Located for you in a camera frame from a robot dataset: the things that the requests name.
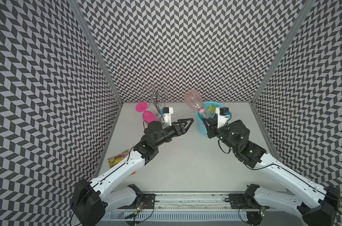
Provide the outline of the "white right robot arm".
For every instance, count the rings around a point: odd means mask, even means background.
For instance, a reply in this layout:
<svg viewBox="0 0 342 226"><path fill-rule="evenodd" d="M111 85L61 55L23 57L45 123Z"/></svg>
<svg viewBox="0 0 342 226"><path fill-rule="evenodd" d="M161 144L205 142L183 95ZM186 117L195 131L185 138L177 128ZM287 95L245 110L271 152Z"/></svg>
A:
<svg viewBox="0 0 342 226"><path fill-rule="evenodd" d="M340 190L315 183L278 161L265 149L249 141L250 130L241 120L231 124L215 119L203 119L208 138L218 138L248 169L268 175L286 189L290 195L273 192L250 184L244 192L247 207L252 203L272 207L297 216L308 226L332 226L340 207Z"/></svg>

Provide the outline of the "yellow toy shovel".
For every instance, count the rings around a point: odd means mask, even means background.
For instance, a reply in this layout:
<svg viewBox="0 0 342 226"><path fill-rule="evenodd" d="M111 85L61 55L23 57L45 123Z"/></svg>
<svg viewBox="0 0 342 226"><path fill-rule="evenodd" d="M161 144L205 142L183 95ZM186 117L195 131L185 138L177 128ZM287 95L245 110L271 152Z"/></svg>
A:
<svg viewBox="0 0 342 226"><path fill-rule="evenodd" d="M209 108L208 108L208 114L210 117L214 117L216 113L216 106L213 104L210 104Z"/></svg>

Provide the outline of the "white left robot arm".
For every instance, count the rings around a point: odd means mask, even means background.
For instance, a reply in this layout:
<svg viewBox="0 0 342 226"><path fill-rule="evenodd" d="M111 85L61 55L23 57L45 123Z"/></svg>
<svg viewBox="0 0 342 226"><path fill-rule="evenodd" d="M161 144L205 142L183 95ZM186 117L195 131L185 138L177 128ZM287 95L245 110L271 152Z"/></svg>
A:
<svg viewBox="0 0 342 226"><path fill-rule="evenodd" d="M106 213L133 205L136 198L142 195L136 185L129 185L118 192L114 189L153 160L160 145L186 134L193 122L192 118L179 119L165 128L159 121L150 122L125 159L98 177L79 180L74 185L70 201L72 215L69 225L95 226Z"/></svg>

